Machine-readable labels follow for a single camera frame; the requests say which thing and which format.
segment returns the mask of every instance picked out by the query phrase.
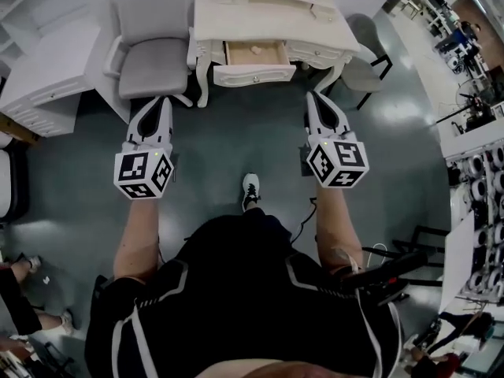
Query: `sneaker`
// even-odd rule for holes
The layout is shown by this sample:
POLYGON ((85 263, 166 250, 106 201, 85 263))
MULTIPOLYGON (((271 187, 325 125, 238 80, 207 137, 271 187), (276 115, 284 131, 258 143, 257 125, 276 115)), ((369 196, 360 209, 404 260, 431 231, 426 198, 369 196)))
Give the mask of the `sneaker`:
POLYGON ((70 311, 66 310, 61 316, 61 327, 65 330, 68 336, 73 335, 75 328, 73 327, 73 317, 70 311))
POLYGON ((409 339, 407 339, 404 344, 402 345, 402 348, 403 349, 406 349, 406 350, 411 350, 415 347, 415 340, 418 339, 418 335, 413 335, 411 336, 409 339))
POLYGON ((260 199, 259 196, 259 178, 254 173, 247 173, 243 179, 243 191, 245 195, 243 196, 242 209, 245 213, 246 207, 250 202, 257 203, 260 199))
POLYGON ((37 270, 39 270, 39 267, 42 265, 40 257, 34 256, 33 258, 28 258, 27 261, 31 264, 30 273, 37 273, 37 270))

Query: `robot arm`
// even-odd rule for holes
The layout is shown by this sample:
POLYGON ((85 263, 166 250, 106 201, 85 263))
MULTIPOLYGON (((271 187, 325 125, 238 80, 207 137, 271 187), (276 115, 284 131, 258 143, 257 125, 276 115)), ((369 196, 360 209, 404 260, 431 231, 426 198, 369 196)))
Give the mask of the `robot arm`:
POLYGON ((122 152, 116 154, 114 184, 132 200, 161 198, 173 174, 172 104, 156 97, 132 119, 122 152))
POLYGON ((364 144, 357 141, 345 113, 329 98, 311 91, 306 99, 308 165, 322 187, 354 187, 369 171, 364 144))

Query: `gray chair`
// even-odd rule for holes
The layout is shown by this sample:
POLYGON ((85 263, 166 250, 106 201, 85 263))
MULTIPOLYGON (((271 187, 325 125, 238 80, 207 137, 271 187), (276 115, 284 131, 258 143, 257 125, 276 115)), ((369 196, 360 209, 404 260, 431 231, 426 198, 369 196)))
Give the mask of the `gray chair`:
POLYGON ((117 0, 121 36, 109 52, 104 73, 119 79, 124 99, 183 96, 196 67, 188 26, 188 0, 117 0))
MULTIPOLYGON (((341 80, 348 88, 353 91, 367 93, 357 105, 357 109, 360 109, 373 92, 382 90, 382 80, 392 68, 392 61, 378 38, 376 25, 371 18, 363 14, 355 14, 347 18, 346 21, 350 25, 350 29, 354 33, 357 41, 361 45, 366 46, 377 57, 372 63, 368 63, 359 57, 354 57, 352 61, 344 67, 341 74, 341 80), (378 76, 373 67, 384 61, 387 62, 387 67, 378 76)), ((329 96, 334 86, 335 82, 329 87, 325 95, 329 96)))

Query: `wire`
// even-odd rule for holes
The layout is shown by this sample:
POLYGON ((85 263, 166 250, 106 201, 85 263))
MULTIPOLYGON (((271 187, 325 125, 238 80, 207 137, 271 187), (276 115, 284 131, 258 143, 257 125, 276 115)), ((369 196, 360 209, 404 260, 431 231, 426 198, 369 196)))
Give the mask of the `wire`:
POLYGON ((305 218, 305 220, 301 221, 301 224, 299 225, 298 230, 297 230, 298 234, 295 236, 294 239, 291 240, 291 244, 295 243, 296 240, 301 236, 302 230, 305 228, 305 224, 313 217, 313 215, 317 211, 317 198, 310 198, 309 203, 310 203, 310 208, 313 206, 313 210, 308 215, 308 217, 305 218))
MULTIPOLYGON (((378 245, 381 245, 383 248, 385 248, 385 251, 388 252, 388 248, 387 246, 384 244, 384 243, 375 243, 372 248, 375 249, 378 245)), ((368 258, 368 264, 366 267, 369 267, 369 262, 371 261, 371 257, 372 257, 372 254, 369 254, 369 258, 368 258)), ((381 265, 385 262, 385 257, 383 258, 383 260, 381 261, 381 265)))

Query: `white desk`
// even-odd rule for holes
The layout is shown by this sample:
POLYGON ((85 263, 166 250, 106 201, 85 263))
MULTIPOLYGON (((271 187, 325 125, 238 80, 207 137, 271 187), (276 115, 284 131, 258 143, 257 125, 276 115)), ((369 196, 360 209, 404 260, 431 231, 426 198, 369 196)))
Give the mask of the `white desk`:
POLYGON ((128 123, 130 103, 120 100, 117 81, 102 72, 113 39, 90 17, 44 36, 15 62, 0 111, 41 136, 72 133, 80 93, 95 89, 128 123))
POLYGON ((360 46, 340 11, 330 20, 315 18, 310 4, 294 0, 248 0, 224 4, 221 0, 195 1, 196 75, 202 89, 200 108, 208 102, 207 72, 223 87, 290 81, 302 61, 316 69, 332 70, 317 85, 322 91, 334 83, 360 46), (253 41, 270 41, 264 58, 250 55, 253 41))

